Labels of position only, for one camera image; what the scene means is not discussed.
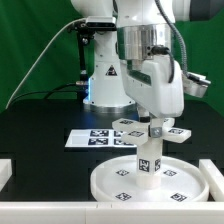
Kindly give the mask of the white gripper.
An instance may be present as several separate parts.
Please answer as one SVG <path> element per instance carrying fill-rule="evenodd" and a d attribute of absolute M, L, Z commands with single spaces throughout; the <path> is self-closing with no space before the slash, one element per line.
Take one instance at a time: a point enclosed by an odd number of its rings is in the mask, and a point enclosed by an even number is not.
<path fill-rule="evenodd" d="M 165 117 L 179 117 L 184 109 L 182 71 L 174 62 L 174 78 L 169 83 L 168 56 L 155 56 L 140 62 L 141 70 L 131 70 L 131 61 L 120 61 L 125 93 L 137 104 L 139 121 L 149 125 L 149 136 L 160 138 Z"/>

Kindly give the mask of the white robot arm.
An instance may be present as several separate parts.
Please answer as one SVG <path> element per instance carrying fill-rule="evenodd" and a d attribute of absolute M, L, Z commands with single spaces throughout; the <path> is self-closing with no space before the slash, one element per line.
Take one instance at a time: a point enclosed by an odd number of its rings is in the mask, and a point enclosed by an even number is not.
<path fill-rule="evenodd" d="M 185 92 L 194 94 L 210 84 L 188 71 L 185 42 L 175 23 L 209 20 L 224 9 L 224 0 L 72 0 L 72 4 L 88 14 L 88 29 L 108 31 L 116 44 L 98 46 L 105 56 L 89 82 L 89 98 L 99 99 L 99 87 L 117 84 L 106 77 L 114 60 L 125 94 L 143 109 L 140 115 L 150 119 L 152 137 L 162 135 L 164 119 L 182 114 Z"/>

